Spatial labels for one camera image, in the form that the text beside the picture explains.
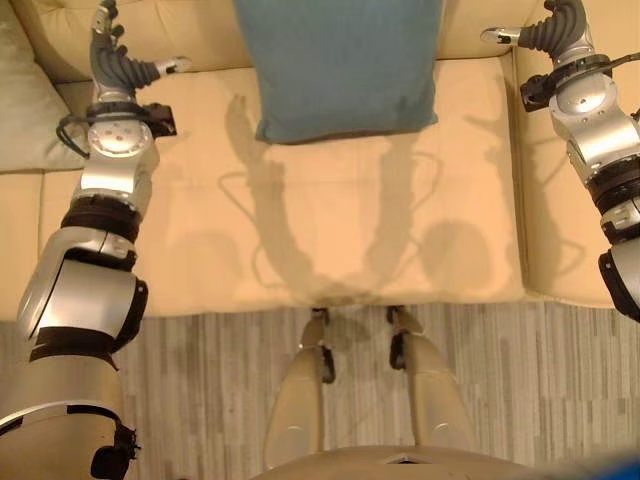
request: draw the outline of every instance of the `gray striped carpet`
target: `gray striped carpet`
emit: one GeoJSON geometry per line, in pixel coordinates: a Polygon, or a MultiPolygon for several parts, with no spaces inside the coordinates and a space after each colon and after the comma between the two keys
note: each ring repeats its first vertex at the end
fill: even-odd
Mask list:
{"type": "MultiPolygon", "coordinates": [[[[550,303],[411,311],[457,374],[484,453],[537,465],[640,449],[640,325],[550,303]]],[[[387,363],[384,309],[332,312],[337,380],[325,387],[327,447],[410,444],[406,382],[387,363]]],[[[117,355],[127,424],[142,445],[127,478],[259,473],[269,408],[308,316],[145,320],[117,355]]],[[[0,323],[1,372],[20,350],[14,330],[0,323]]]]}

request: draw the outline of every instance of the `blue pillow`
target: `blue pillow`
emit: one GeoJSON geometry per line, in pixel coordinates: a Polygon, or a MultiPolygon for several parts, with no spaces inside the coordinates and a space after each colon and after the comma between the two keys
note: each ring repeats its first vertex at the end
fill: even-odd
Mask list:
{"type": "Polygon", "coordinates": [[[435,123],[441,0],[234,0],[258,74],[256,137],[299,143],[435,123]]]}

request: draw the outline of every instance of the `silver robot arm segment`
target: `silver robot arm segment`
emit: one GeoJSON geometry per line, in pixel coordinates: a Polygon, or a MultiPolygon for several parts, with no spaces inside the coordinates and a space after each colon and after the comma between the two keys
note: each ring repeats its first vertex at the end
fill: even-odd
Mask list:
{"type": "Polygon", "coordinates": [[[116,16],[105,0],[94,18],[90,152],[19,308],[30,354],[0,398],[0,479],[121,480],[135,458],[112,354],[140,328],[148,292],[132,273],[134,242],[159,160],[154,138],[175,134],[170,108],[139,106],[135,92],[188,60],[129,59],[116,16]]]}
{"type": "Polygon", "coordinates": [[[520,88],[525,110],[550,109],[612,245],[599,260],[602,277],[616,308],[640,322],[640,115],[620,109],[612,78],[613,68],[640,60],[640,54],[614,61],[596,54],[581,0],[547,0],[544,6],[553,12],[544,22],[489,28],[482,38],[551,57],[553,72],[520,88]]]}

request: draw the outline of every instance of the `humanoid robot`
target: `humanoid robot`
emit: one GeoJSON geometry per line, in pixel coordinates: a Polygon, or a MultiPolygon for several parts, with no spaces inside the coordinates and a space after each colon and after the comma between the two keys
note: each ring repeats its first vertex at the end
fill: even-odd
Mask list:
{"type": "MultiPolygon", "coordinates": [[[[553,72],[522,88],[525,108],[549,107],[570,161],[602,215],[611,249],[599,261],[616,308],[640,321],[640,111],[617,105],[611,70],[640,59],[596,54],[580,0],[548,0],[552,16],[526,28],[491,28],[483,38],[543,50],[553,72]]],[[[154,138],[175,134],[169,107],[139,106],[136,89],[184,71],[188,60],[140,62],[117,46],[115,0],[97,9],[91,42],[95,103],[89,152],[61,228],[47,243],[20,306],[30,357],[0,398],[0,479],[118,479],[136,456],[122,424],[122,392],[112,354],[137,334],[146,284],[132,272],[134,242],[158,163],[154,138]]],[[[526,473],[473,453],[473,428],[455,379],[418,322],[388,307],[391,366],[405,370],[415,446],[323,451],[322,384],[335,378],[324,344],[329,321],[314,309],[272,411],[257,478],[472,478],[526,473]]]]}

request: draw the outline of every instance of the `white pillow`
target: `white pillow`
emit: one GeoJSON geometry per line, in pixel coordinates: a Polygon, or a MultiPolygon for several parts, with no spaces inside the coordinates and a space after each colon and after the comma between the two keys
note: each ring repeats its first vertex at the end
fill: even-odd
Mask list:
{"type": "MultiPolygon", "coordinates": [[[[34,61],[8,0],[0,0],[0,172],[82,168],[84,159],[56,136],[58,122],[68,113],[34,61]]],[[[83,130],[69,130],[85,149],[83,130]]]]}

